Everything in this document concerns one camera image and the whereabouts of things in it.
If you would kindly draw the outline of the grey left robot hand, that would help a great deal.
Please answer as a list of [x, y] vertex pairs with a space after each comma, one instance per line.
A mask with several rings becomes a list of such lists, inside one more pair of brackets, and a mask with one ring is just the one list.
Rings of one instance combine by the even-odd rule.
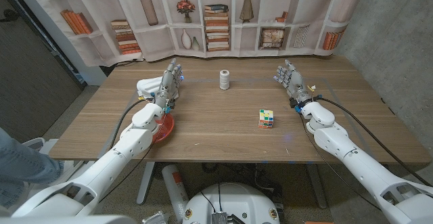
[[182, 80], [182, 67], [180, 64], [176, 64], [176, 59], [173, 58], [163, 73], [162, 81], [155, 96], [155, 104], [161, 108], [173, 108], [179, 96], [179, 87]]

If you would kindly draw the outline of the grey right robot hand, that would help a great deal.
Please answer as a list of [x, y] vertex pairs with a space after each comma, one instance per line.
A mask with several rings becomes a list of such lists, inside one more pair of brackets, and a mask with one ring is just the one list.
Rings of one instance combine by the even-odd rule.
[[273, 78], [286, 89], [290, 107], [302, 108], [313, 101], [313, 96], [308, 93], [303, 77], [296, 67], [288, 59], [285, 59], [285, 64], [277, 67], [277, 74]]

